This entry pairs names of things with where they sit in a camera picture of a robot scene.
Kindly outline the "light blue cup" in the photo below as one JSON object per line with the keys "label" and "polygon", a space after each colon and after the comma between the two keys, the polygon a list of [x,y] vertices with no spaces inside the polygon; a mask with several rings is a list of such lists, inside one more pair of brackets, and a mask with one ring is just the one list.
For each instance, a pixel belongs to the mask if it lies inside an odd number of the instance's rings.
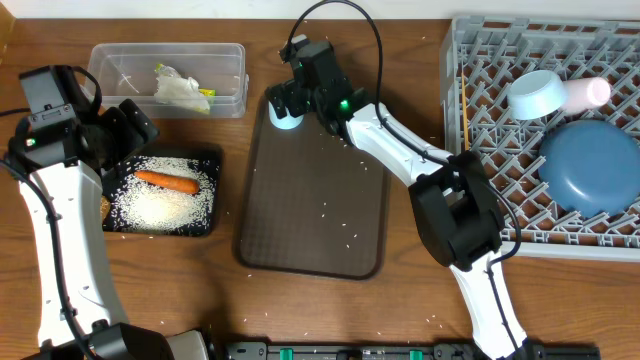
{"label": "light blue cup", "polygon": [[271,124],[278,129],[281,129],[281,130],[294,129],[298,127],[304,119],[303,115],[298,117],[292,116],[289,110],[285,106],[281,107],[281,109],[285,111],[285,116],[282,118],[279,118],[277,116],[276,108],[274,107],[274,105],[272,103],[268,103],[268,106],[269,106],[269,120]]}

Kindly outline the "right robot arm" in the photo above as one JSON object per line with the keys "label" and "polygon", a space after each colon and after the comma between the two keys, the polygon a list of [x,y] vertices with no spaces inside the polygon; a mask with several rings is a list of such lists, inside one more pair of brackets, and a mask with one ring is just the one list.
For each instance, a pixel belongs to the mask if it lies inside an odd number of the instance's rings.
{"label": "right robot arm", "polygon": [[408,189],[424,247],[453,273],[478,348],[491,359],[522,359],[527,334],[505,284],[500,233],[512,216],[473,153],[453,155],[397,121],[377,97],[343,77],[299,73],[265,92],[278,126],[313,113],[333,135],[383,164]]}

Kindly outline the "white cup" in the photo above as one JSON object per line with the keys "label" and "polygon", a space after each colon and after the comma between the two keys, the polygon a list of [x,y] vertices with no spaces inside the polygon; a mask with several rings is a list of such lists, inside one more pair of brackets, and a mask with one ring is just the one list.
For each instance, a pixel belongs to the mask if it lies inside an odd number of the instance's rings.
{"label": "white cup", "polygon": [[561,110],[568,115],[579,114],[606,105],[612,95],[612,87],[602,77],[568,80],[564,83],[567,100]]}

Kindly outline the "green foil snack wrapper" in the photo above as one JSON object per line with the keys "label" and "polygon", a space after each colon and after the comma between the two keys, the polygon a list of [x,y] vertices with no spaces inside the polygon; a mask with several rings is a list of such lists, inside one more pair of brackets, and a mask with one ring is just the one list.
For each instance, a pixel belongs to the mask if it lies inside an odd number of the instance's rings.
{"label": "green foil snack wrapper", "polygon": [[[157,77],[159,75],[171,76],[171,77],[182,77],[182,78],[185,78],[185,79],[189,78],[189,77],[183,77],[176,69],[174,69],[171,66],[164,65],[162,63],[159,63],[159,64],[156,65],[155,73],[156,73],[156,80],[157,80]],[[206,96],[209,97],[209,104],[210,104],[210,110],[211,110],[211,106],[212,106],[212,104],[214,102],[214,98],[216,96],[216,91],[213,90],[213,89],[201,88],[200,84],[199,84],[199,88],[200,88],[200,91],[203,94],[205,94]]]}

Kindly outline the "wooden chopstick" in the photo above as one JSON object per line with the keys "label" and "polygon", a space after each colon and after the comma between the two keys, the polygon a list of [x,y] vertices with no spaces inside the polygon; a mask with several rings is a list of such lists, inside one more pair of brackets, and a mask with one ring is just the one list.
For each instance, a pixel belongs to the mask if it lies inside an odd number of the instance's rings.
{"label": "wooden chopstick", "polygon": [[465,68],[464,64],[461,64],[460,76],[461,76],[462,129],[463,129],[464,150],[469,151],[471,147],[471,143],[469,138],[469,120],[468,120],[468,114],[467,114],[467,97],[466,97],[466,77],[465,77],[464,68]]}

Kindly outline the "orange carrot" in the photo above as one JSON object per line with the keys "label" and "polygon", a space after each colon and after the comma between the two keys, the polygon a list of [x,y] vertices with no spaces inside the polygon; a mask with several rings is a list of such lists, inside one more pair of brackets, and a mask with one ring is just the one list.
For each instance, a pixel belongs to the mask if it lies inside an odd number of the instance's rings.
{"label": "orange carrot", "polygon": [[153,171],[136,171],[134,175],[155,186],[166,188],[181,193],[195,195],[199,192],[200,187],[196,180],[179,177],[174,175],[168,175],[163,173],[157,173]]}

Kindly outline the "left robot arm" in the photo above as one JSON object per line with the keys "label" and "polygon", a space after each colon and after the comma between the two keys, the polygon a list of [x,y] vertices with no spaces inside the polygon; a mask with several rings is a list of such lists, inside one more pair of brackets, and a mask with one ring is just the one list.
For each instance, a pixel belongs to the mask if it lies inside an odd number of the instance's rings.
{"label": "left robot arm", "polygon": [[2,165],[19,181],[41,281],[38,359],[207,359],[198,330],[165,337],[129,323],[107,259],[101,173],[154,140],[130,99],[99,114],[61,100],[34,104]]}

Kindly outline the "white napkin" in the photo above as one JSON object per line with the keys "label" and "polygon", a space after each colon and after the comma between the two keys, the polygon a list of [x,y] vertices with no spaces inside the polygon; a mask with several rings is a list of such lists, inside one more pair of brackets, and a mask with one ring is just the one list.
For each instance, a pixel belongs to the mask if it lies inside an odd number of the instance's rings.
{"label": "white napkin", "polygon": [[154,99],[161,104],[196,111],[203,114],[210,112],[209,97],[200,91],[199,83],[189,77],[171,77],[159,75]]}

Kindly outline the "brown textured food piece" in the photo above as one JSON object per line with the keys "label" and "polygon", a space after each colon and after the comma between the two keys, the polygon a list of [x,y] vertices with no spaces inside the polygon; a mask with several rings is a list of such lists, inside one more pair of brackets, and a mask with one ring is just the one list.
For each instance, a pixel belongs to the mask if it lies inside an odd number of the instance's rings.
{"label": "brown textured food piece", "polygon": [[102,196],[101,197],[101,203],[100,203],[100,215],[101,215],[101,220],[102,222],[104,222],[106,220],[106,218],[108,217],[109,213],[111,210],[111,202],[110,200],[105,197]]}

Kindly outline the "dark blue plate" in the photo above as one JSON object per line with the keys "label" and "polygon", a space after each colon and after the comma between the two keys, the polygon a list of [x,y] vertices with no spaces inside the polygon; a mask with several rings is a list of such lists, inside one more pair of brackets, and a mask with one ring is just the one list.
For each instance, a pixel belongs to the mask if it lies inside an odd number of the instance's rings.
{"label": "dark blue plate", "polygon": [[616,215],[639,195],[639,146],[601,120],[579,120],[548,134],[538,173],[552,200],[586,218]]}

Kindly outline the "light blue bowl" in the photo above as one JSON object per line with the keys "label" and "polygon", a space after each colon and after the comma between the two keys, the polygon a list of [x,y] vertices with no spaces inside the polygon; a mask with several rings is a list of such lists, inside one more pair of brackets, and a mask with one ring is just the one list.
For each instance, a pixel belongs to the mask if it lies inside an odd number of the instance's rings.
{"label": "light blue bowl", "polygon": [[568,91],[559,75],[536,70],[517,78],[507,92],[508,106],[515,120],[532,120],[560,109]]}

